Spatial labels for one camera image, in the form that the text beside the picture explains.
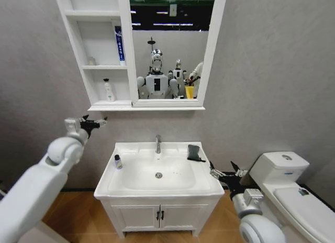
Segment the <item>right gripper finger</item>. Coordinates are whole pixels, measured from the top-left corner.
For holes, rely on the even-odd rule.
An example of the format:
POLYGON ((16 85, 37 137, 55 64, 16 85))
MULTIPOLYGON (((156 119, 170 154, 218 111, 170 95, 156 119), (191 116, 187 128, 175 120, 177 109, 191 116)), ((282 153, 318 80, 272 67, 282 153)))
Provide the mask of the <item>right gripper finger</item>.
POLYGON ((210 164, 210 175, 212 175, 216 179, 219 179, 220 177, 222 177, 222 173, 215 169, 211 161, 209 161, 209 164, 210 164))
POLYGON ((238 176, 240 178, 244 177, 247 175, 248 170, 240 169, 237 164, 235 164, 233 161, 230 161, 234 171, 235 171, 235 176, 238 176))

